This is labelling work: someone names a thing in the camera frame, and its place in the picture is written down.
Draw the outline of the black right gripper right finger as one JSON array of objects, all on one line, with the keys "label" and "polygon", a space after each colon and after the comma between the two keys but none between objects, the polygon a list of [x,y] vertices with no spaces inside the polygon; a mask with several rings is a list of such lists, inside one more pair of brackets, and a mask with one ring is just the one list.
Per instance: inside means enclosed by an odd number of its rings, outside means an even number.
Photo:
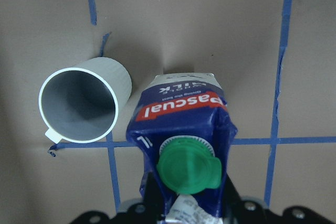
[{"label": "black right gripper right finger", "polygon": [[243,201],[227,174],[223,191],[223,216],[228,219],[243,219],[243,213]]}]

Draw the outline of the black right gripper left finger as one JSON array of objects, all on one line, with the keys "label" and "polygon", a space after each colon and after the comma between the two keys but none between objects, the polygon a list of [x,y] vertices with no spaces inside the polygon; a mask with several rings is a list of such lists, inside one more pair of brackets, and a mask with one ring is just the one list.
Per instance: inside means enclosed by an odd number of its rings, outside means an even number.
[{"label": "black right gripper left finger", "polygon": [[143,204],[149,220],[164,220],[164,199],[153,173],[148,173]]}]

